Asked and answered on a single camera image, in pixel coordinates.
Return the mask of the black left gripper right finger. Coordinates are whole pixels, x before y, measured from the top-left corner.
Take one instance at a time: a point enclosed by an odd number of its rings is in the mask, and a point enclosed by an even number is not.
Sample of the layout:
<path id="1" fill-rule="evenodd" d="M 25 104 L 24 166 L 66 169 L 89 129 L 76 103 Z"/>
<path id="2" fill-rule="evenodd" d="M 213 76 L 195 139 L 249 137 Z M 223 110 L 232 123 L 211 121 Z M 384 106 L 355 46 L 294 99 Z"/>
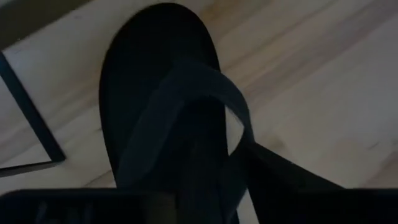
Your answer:
<path id="1" fill-rule="evenodd" d="M 342 189 L 258 143 L 244 148 L 244 175 L 260 224 L 316 223 L 321 203 L 311 194 Z"/>

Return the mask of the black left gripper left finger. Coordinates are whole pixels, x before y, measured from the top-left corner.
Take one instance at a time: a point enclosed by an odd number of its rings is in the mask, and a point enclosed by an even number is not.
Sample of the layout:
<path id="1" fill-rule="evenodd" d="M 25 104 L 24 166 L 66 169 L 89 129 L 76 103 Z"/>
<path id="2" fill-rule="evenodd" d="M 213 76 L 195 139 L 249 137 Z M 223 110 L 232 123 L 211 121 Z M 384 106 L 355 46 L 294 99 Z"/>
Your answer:
<path id="1" fill-rule="evenodd" d="M 225 140 L 194 145 L 183 176 L 183 224 L 224 224 L 220 171 L 228 155 Z"/>

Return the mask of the black flip-flop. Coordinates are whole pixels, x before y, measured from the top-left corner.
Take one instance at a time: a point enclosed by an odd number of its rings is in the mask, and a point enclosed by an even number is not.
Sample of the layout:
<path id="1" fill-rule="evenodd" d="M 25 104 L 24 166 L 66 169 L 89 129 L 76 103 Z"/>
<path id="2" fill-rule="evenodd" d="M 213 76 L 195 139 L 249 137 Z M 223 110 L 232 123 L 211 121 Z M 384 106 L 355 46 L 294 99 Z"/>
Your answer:
<path id="1" fill-rule="evenodd" d="M 225 140 L 226 107 L 248 109 L 220 65 L 204 23 L 185 6 L 160 3 L 129 19 L 104 58 L 99 113 L 119 189 L 170 199 L 183 224 L 183 176 L 194 145 Z M 239 224 L 246 191 L 236 154 L 221 165 L 224 224 Z"/>

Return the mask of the wooden shelf with black legs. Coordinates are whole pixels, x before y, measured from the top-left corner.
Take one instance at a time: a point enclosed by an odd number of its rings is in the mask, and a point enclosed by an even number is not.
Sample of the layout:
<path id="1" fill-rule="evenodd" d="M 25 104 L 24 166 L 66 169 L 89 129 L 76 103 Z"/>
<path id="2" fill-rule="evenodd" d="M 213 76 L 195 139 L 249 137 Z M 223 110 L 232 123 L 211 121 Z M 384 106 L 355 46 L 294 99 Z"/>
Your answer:
<path id="1" fill-rule="evenodd" d="M 64 162 L 66 156 L 63 153 L 60 145 L 56 141 L 43 117 L 40 115 L 38 109 L 35 107 L 15 71 L 7 61 L 6 56 L 1 51 L 0 76 L 50 158 L 50 161 L 46 162 L 0 168 L 0 177 L 9 177 L 28 172 L 44 170 L 55 167 Z"/>

